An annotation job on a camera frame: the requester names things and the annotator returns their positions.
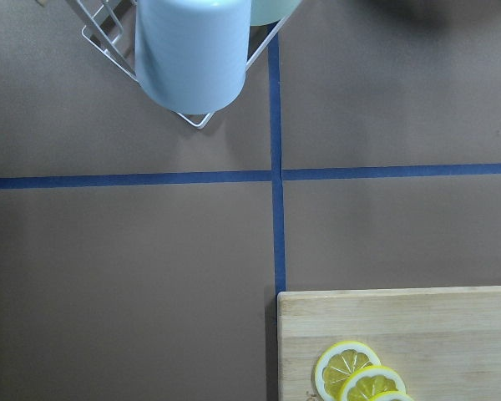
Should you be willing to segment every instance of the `lemon slice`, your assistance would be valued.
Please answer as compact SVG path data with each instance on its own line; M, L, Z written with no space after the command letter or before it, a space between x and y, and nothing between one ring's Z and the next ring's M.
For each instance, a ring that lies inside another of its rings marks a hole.
M406 393L401 377L385 366L370 366L355 372L343 384L338 401L367 401L385 391Z
M400 391L385 391L384 393L377 394L369 401L414 401L410 396Z
M336 401L345 381L357 370L380 365L378 356L358 341L343 341L328 348L319 358L314 371L316 389L325 401Z

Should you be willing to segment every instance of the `dish rack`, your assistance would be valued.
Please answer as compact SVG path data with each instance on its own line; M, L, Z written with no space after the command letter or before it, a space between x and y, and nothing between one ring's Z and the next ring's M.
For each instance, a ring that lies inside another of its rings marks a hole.
M100 0L101 5L95 13L88 10L84 0L65 1L85 23L82 36L137 82L134 70L134 31L135 7L138 0ZM278 23L264 27L250 27L247 70L266 49L287 19L288 17L285 17ZM215 112L202 115L176 114L196 129L203 129Z

